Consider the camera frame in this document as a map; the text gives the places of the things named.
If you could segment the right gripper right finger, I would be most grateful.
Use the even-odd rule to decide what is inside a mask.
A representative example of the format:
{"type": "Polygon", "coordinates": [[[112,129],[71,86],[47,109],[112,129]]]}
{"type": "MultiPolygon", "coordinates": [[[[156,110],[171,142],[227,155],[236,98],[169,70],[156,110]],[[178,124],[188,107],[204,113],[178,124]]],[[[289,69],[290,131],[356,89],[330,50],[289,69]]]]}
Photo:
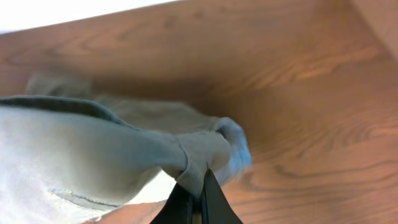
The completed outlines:
{"type": "Polygon", "coordinates": [[[243,224],[229,205],[214,173],[208,169],[201,194],[202,224],[243,224]]]}

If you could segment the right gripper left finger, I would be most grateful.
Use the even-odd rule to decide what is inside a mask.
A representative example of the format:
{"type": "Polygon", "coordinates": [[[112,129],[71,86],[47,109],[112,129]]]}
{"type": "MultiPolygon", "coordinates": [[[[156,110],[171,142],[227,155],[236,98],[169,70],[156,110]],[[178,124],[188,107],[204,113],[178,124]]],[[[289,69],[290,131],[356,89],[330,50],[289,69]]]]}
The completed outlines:
{"type": "Polygon", "coordinates": [[[175,184],[165,205],[150,224],[192,224],[193,197],[179,184],[175,184]]]}

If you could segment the khaki green shorts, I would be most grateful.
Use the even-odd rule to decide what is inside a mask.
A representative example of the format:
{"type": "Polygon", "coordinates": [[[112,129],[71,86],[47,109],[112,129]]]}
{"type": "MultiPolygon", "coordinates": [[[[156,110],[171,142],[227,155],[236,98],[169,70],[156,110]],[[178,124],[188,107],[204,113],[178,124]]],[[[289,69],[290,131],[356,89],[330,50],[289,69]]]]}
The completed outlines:
{"type": "Polygon", "coordinates": [[[198,198],[207,170],[224,184],[250,165],[240,125],[183,103],[44,74],[1,98],[2,223],[82,223],[165,200],[173,184],[198,198]]]}

